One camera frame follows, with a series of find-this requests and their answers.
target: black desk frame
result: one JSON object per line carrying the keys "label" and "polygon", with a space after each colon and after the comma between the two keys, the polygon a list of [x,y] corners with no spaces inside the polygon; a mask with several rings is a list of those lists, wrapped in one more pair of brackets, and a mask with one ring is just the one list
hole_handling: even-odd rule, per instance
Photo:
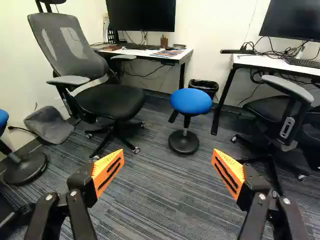
{"label": "black desk frame", "polygon": [[[101,57],[113,57],[117,55],[122,55],[120,53],[115,53],[111,51],[96,51]],[[186,70],[186,62],[191,58],[193,50],[188,52],[181,59],[170,59],[170,58],[160,58],[153,56],[139,56],[137,55],[137,59],[144,59],[150,61],[157,61],[164,65],[175,66],[176,64],[180,65],[180,77],[179,77],[179,87],[178,89],[183,89],[185,87],[185,70]]]}
{"label": "black desk frame", "polygon": [[269,72],[270,74],[274,73],[280,73],[280,74],[286,74],[286,75],[294,75],[294,76],[299,76],[299,77],[305,77],[305,78],[310,78],[310,79],[319,79],[320,76],[318,75],[312,75],[312,74],[307,74],[303,72],[296,72],[296,71],[290,71],[290,70],[284,70],[284,69],[279,69],[279,68],[270,68],[270,67],[264,67],[264,66],[258,66],[258,65],[247,65],[247,64],[241,64],[241,63],[233,63],[231,70],[229,72],[228,78],[226,80],[225,86],[223,88],[223,92],[220,98],[220,101],[218,103],[218,106],[214,110],[214,115],[213,115],[213,121],[212,121],[212,126],[211,126],[211,134],[212,135],[217,135],[218,134],[218,127],[219,127],[219,118],[220,118],[220,113],[222,110],[222,107],[225,103],[227,94],[229,92],[231,83],[234,79],[234,76],[236,74],[236,71],[238,69],[255,69],[261,72]]}

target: black trash can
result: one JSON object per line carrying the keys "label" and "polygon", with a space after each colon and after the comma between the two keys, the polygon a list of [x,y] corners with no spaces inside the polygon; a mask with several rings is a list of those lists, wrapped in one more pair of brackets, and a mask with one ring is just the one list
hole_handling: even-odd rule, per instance
{"label": "black trash can", "polygon": [[213,100],[219,90],[219,84],[215,81],[191,79],[189,81],[189,88],[202,90]]}

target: black round base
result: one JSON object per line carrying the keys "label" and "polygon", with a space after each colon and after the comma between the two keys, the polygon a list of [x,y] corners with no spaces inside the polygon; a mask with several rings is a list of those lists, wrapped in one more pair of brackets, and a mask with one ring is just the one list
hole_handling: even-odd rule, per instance
{"label": "black round base", "polygon": [[3,180],[8,185],[21,186],[35,179],[46,169],[47,156],[43,152],[31,152],[20,163],[8,167]]}
{"label": "black round base", "polygon": [[169,136],[169,147],[178,154],[193,154],[199,148],[199,139],[197,136],[188,131],[183,135],[183,130],[178,130]]}

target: white desk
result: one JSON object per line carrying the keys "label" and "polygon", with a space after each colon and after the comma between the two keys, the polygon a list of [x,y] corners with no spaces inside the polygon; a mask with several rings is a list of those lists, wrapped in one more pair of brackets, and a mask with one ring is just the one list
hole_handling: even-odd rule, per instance
{"label": "white desk", "polygon": [[152,56],[151,54],[157,53],[161,50],[136,50],[136,49],[119,49],[116,51],[106,51],[106,50],[98,50],[97,53],[102,57],[112,57],[116,55],[135,55],[137,59],[145,59],[151,61],[158,61],[164,65],[171,65],[174,66],[176,64],[180,65],[180,79],[179,79],[179,89],[183,89],[185,86],[185,68],[186,62],[192,56],[193,49],[187,48],[184,52],[174,56],[174,57],[159,57],[159,56]]}
{"label": "white desk", "polygon": [[217,135],[219,127],[219,118],[221,109],[225,103],[229,88],[238,69],[250,69],[254,68],[262,72],[270,73],[282,73],[295,75],[307,78],[319,78],[320,69],[305,67],[305,66],[295,66],[286,63],[282,59],[270,58],[268,56],[261,55],[244,55],[244,54],[232,54],[231,55],[232,67],[229,76],[226,80],[223,92],[218,103],[218,106],[214,110],[213,122],[211,127],[211,134]]}
{"label": "white desk", "polygon": [[320,76],[320,69],[305,67],[305,66],[295,66],[286,63],[282,59],[274,59],[268,56],[260,56],[260,55],[243,55],[243,54],[232,54],[231,61],[233,65],[240,65],[242,68],[248,66],[249,68],[264,68],[270,70],[278,71],[286,71],[292,74],[300,75],[312,75],[312,76]]}

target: monitor screen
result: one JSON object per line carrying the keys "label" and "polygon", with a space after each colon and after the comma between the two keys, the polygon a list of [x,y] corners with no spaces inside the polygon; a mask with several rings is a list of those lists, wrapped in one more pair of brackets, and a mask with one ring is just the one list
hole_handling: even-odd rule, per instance
{"label": "monitor screen", "polygon": [[320,42],[320,0],[271,0],[260,36]]}
{"label": "monitor screen", "polygon": [[176,0],[106,0],[114,30],[174,32]]}

